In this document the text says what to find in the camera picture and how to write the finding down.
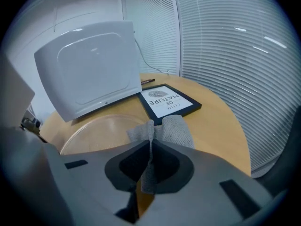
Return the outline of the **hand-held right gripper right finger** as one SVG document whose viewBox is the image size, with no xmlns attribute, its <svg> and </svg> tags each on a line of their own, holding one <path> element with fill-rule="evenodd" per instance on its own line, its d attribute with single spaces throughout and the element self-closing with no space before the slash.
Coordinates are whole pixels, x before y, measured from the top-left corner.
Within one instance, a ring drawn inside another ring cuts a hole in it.
<svg viewBox="0 0 301 226">
<path fill-rule="evenodd" d="M 256 225 L 272 201 L 262 185 L 216 155 L 163 141 L 152 150 L 158 183 L 140 226 Z"/>
</svg>

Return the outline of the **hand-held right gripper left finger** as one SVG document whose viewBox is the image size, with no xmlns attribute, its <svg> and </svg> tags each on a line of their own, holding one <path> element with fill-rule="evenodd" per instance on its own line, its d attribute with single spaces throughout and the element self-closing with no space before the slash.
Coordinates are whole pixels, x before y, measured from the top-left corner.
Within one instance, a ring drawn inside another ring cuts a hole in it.
<svg viewBox="0 0 301 226">
<path fill-rule="evenodd" d="M 60 155 L 52 145 L 45 147 L 47 160 L 60 196 L 76 225 L 121 219 L 139 219 L 137 183 L 150 157 L 148 140 L 111 149 Z"/>
</svg>

